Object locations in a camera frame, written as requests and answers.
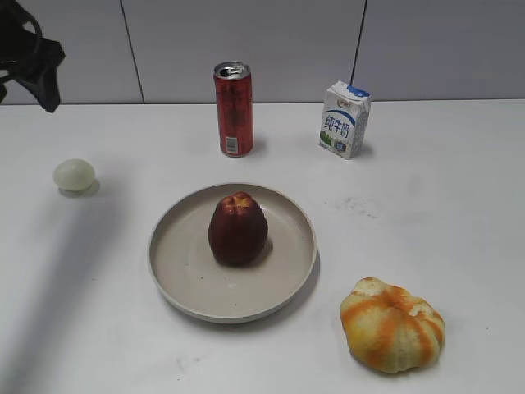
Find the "plate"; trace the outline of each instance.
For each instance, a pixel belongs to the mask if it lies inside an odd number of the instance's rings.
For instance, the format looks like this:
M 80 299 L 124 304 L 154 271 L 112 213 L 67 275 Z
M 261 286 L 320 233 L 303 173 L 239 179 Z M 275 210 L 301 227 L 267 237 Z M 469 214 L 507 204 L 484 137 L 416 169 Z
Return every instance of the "plate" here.
M 208 226 L 217 203 L 236 191 L 252 195 L 268 223 L 261 254 L 245 267 L 213 257 Z M 161 218 L 149 242 L 149 268 L 159 291 L 177 309 L 214 323 L 244 323 L 290 301 L 312 273 L 317 242 L 303 210 L 263 186 L 211 186 L 183 198 Z

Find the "pumpkin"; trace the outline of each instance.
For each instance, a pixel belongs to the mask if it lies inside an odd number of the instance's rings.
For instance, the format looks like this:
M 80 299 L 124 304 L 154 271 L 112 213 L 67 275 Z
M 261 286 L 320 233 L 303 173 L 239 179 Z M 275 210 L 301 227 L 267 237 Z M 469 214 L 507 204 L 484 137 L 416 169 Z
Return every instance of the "pumpkin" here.
M 423 298 L 375 277 L 356 284 L 340 315 L 354 357 L 385 373 L 431 364 L 445 341 L 443 319 Z

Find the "apple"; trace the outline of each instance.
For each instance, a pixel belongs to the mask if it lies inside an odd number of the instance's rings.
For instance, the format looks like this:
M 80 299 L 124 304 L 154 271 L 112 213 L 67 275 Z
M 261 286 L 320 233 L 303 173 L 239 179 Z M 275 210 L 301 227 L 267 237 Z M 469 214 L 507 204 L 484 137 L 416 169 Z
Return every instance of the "apple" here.
M 208 241 L 220 263 L 241 265 L 255 259 L 268 235 L 263 210 L 251 195 L 238 191 L 219 201 L 208 228 Z

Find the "table surface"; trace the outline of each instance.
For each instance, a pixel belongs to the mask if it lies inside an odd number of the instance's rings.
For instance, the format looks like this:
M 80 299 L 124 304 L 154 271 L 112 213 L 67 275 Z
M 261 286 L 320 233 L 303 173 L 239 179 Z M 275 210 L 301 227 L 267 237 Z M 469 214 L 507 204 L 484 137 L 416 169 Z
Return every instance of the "table surface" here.
M 321 110 L 256 105 L 232 159 L 212 105 L 1 107 L 0 392 L 516 392 L 525 101 L 374 103 L 350 161 L 317 145 Z M 66 158 L 94 165 L 96 195 L 57 192 Z M 320 250 L 291 304 L 239 326 L 176 312 L 147 268 L 162 214 L 223 182 L 294 199 Z M 367 276 L 441 312 L 436 364 L 386 376 L 349 354 L 339 306 Z

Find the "egg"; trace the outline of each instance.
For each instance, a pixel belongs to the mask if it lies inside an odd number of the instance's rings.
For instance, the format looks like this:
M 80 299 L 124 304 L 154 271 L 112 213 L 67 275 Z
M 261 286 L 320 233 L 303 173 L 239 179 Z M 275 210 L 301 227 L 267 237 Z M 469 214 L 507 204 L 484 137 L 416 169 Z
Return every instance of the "egg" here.
M 85 160 L 72 158 L 58 164 L 52 174 L 52 179 L 62 190 L 82 191 L 93 184 L 95 170 Z

